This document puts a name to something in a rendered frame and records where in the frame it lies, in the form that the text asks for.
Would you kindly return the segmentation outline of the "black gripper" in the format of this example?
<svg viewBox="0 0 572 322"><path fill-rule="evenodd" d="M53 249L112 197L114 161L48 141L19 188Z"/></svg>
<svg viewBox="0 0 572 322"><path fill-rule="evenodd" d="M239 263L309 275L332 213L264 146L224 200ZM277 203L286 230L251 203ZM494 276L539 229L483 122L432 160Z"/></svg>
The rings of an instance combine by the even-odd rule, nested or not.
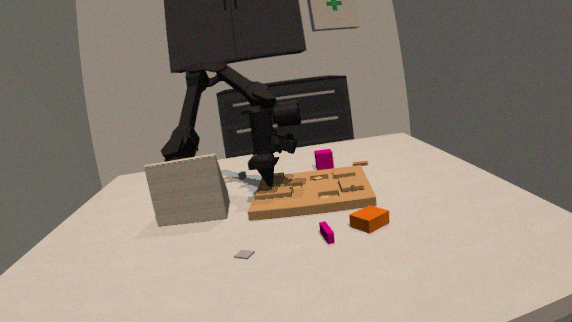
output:
<svg viewBox="0 0 572 322"><path fill-rule="evenodd" d="M253 156L247 162L248 169L257 170L268 187L273 186L274 166L279 160L279 157L274 157L273 153L282 152L279 149L270 150L271 137L273 137L274 131L273 127L258 131L251 130L250 139L253 141L254 150L252 151Z"/></svg>

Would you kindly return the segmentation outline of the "magenta rectangular bar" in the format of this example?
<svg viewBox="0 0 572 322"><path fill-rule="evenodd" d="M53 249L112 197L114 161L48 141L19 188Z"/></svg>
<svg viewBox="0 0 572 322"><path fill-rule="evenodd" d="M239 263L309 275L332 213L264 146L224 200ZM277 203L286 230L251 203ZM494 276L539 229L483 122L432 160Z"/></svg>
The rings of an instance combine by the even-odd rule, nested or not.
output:
<svg viewBox="0 0 572 322"><path fill-rule="evenodd" d="M320 226L320 233L326 239L327 244L329 245L329 244L335 243L334 233L332 232L332 229L329 227L329 225L326 223L326 221L319 223L319 226Z"/></svg>

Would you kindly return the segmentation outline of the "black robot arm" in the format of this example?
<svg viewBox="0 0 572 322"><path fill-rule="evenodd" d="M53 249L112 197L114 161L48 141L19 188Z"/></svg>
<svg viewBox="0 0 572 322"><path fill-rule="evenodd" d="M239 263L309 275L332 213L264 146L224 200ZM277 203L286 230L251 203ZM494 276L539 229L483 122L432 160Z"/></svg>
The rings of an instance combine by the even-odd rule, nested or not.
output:
<svg viewBox="0 0 572 322"><path fill-rule="evenodd" d="M216 72L217 75L209 78L206 71ZM228 83L238 90L249 104L241 112L241 115L249 114L250 128L252 131L272 128L272 118L277 126L289 126L301 124L298 100L277 103L276 98L270 93L268 85L252 82L237 71L228 67L225 62L198 62L191 64L186 71L187 91L184 105L177 128L172 131L170 140L161 149L165 162L195 157L198 151L199 137L194 130L198 105L202 92L206 87L212 87L219 81ZM276 149L294 154L297 140L293 134L288 133L285 137L273 132L270 150Z"/></svg>

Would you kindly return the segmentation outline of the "magenta block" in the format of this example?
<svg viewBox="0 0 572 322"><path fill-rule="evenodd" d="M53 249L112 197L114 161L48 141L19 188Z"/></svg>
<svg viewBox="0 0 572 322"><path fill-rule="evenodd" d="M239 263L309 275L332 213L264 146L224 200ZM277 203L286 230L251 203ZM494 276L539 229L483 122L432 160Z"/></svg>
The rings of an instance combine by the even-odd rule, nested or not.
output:
<svg viewBox="0 0 572 322"><path fill-rule="evenodd" d="M317 170L333 169L333 152L331 149L314 151Z"/></svg>

